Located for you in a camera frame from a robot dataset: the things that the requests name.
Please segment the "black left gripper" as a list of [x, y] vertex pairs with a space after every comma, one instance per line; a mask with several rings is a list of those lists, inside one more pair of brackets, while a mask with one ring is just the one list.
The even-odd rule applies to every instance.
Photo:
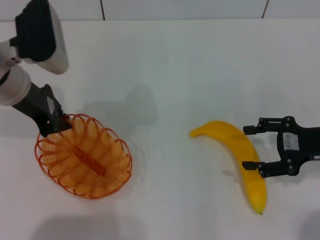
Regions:
[[48, 84], [38, 87], [32, 83], [27, 95], [12, 107], [31, 118], [43, 137], [72, 128], [70, 117], [64, 113]]

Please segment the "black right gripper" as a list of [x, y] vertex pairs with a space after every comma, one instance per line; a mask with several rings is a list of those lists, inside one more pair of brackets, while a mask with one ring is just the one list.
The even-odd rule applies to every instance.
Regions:
[[257, 126], [244, 126], [243, 132], [245, 135], [278, 132], [277, 150], [280, 161], [242, 162], [246, 171], [257, 170], [263, 179], [285, 175], [296, 176], [304, 163], [320, 159], [320, 128], [301, 127], [292, 116], [260, 117]]

